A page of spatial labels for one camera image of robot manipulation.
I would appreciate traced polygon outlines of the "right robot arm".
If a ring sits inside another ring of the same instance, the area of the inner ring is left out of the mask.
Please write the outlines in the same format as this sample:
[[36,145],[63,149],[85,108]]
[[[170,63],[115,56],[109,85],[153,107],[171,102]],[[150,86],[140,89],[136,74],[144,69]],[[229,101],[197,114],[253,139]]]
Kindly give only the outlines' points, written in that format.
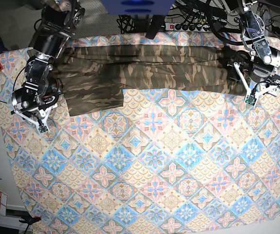
[[14,88],[11,95],[11,113],[35,125],[39,133],[49,131],[47,120],[62,94],[61,82],[51,74],[54,61],[84,14],[77,0],[47,0],[41,11],[40,25],[30,43],[35,54],[23,69],[25,81],[21,88]]

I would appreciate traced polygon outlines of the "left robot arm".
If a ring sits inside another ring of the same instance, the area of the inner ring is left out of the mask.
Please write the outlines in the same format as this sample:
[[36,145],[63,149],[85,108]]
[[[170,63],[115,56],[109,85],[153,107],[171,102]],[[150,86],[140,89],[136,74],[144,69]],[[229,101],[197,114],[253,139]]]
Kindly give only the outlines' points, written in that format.
[[244,46],[245,50],[237,52],[234,61],[227,66],[230,68],[229,77],[240,82],[245,88],[244,102],[256,106],[258,99],[270,94],[277,96],[280,90],[280,51],[271,47],[265,38],[265,24],[263,19],[251,10],[253,1],[239,0],[235,9],[239,17],[235,22],[239,24],[240,41],[232,41],[220,35],[213,22],[211,1],[205,2],[205,15],[213,34],[228,45]]

